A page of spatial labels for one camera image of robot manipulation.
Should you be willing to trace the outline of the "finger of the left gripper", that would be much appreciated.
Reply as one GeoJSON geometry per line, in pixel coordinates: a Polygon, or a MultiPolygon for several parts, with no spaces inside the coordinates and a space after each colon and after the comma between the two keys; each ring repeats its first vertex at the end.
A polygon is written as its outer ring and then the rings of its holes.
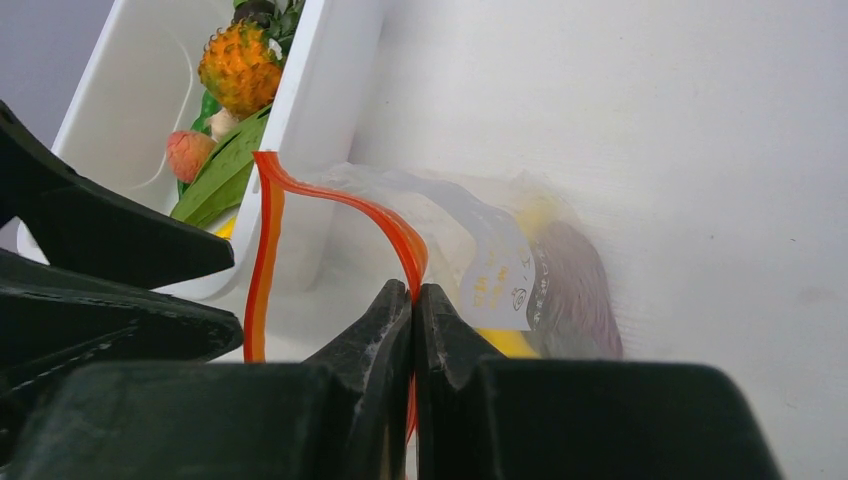
{"type": "Polygon", "coordinates": [[[1,400],[28,404],[89,362],[208,361],[239,347],[226,310],[1,253],[1,400]]]}

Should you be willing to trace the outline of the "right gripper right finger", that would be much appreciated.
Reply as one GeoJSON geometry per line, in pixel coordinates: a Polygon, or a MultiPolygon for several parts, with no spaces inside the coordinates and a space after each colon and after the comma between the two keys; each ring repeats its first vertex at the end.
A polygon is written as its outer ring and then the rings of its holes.
{"type": "Polygon", "coordinates": [[[413,310],[420,479],[491,479],[493,437],[478,365],[502,355],[464,322],[442,287],[413,310]]]}

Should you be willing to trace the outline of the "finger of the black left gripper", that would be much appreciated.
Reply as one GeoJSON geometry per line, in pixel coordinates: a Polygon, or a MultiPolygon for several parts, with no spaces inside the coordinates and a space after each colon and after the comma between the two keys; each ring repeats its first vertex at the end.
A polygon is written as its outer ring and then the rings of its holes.
{"type": "Polygon", "coordinates": [[[1,107],[1,221],[19,218],[54,267],[155,288],[234,266],[230,244],[79,175],[1,107]]]}

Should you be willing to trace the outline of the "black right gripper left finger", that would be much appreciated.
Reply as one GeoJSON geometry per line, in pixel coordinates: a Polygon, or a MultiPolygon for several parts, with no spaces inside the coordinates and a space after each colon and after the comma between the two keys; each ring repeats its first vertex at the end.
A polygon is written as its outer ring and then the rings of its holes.
{"type": "Polygon", "coordinates": [[[412,370],[407,287],[387,281],[364,314],[303,362],[329,373],[315,479],[404,479],[412,370]]]}

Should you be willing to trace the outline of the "orange toy peach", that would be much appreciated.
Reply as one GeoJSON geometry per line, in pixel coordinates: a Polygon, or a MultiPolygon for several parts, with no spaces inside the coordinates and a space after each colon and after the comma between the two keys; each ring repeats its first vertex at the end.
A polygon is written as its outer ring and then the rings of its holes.
{"type": "Polygon", "coordinates": [[[165,160],[179,181],[190,184],[216,146],[217,142],[204,133],[175,131],[166,140],[165,160]]]}

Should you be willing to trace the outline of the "yellow toy banana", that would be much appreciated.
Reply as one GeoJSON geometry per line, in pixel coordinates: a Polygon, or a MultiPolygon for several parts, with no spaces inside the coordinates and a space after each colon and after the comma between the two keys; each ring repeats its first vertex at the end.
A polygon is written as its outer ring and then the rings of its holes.
{"type": "MultiPolygon", "coordinates": [[[[519,229],[534,246],[541,239],[542,231],[562,214],[561,202],[551,195],[524,197],[511,210],[519,229]]],[[[531,336],[534,330],[503,330],[476,328],[476,332],[497,350],[511,358],[541,358],[541,349],[534,345],[531,336]]]]}

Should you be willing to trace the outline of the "purple toy grape bunch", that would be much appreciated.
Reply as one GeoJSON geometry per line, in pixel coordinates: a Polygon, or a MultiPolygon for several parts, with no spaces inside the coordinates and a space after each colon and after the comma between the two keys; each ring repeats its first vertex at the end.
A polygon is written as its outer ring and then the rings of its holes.
{"type": "Polygon", "coordinates": [[[589,239],[564,221],[532,244],[536,279],[525,340],[543,358],[620,360],[622,339],[603,262],[589,239]]]}

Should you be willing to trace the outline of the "clear zip top bag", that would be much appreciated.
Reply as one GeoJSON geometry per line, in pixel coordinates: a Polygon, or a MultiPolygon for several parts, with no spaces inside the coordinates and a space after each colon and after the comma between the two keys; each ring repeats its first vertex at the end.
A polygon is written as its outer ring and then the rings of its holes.
{"type": "Polygon", "coordinates": [[[379,251],[392,249],[413,299],[424,284],[439,285],[474,330],[530,329],[526,312],[536,266],[532,246],[511,214],[522,198],[555,197],[562,205],[555,221],[572,225],[589,239],[562,196],[529,173],[510,179],[447,178],[341,164],[302,180],[287,172],[274,152],[257,151],[254,160],[261,223],[244,315],[244,358],[249,363],[265,359],[273,275],[282,261],[278,244],[294,228],[288,196],[358,212],[360,221],[371,222],[379,235],[360,235],[354,222],[345,221],[341,242],[368,262],[376,262],[379,251]]]}

